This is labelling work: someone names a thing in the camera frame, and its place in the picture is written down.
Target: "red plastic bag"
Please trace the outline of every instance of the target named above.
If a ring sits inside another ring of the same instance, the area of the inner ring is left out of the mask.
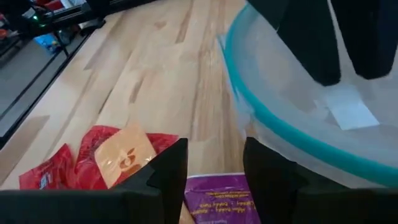
[[[76,188],[85,190],[108,189],[95,162],[94,152],[108,138],[119,131],[108,126],[93,126],[83,137],[75,166]],[[167,149],[178,139],[171,134],[147,134],[155,152]]]
[[[73,158],[64,144],[49,160],[19,176],[19,188],[70,189],[74,188]]]

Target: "wood grain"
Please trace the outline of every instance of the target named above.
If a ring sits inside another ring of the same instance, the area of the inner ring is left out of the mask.
[[[163,0],[110,15],[0,151],[2,189],[94,124],[190,140],[188,174],[243,171],[216,36],[243,0]]]

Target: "teal rim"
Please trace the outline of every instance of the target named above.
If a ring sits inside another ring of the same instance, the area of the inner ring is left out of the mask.
[[[237,92],[239,92],[253,108],[254,116],[257,120],[307,154],[358,177],[388,187],[398,187],[398,168],[359,157],[312,138],[278,118],[244,84],[233,60],[233,36],[236,32],[238,21],[250,8],[252,7],[247,4],[235,17],[226,35],[225,49],[223,51],[235,97],[238,98]]]

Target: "gray floor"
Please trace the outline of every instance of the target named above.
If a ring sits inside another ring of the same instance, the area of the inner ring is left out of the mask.
[[[79,35],[67,47],[71,52],[83,40]],[[11,50],[0,59],[0,138],[27,111],[51,81],[58,67],[66,59],[63,52],[38,76],[28,88],[29,83],[53,57],[33,40],[20,50]]]

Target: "purple bag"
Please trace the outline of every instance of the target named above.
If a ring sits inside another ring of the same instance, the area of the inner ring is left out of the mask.
[[[189,177],[185,203],[197,224],[260,223],[243,173]]]

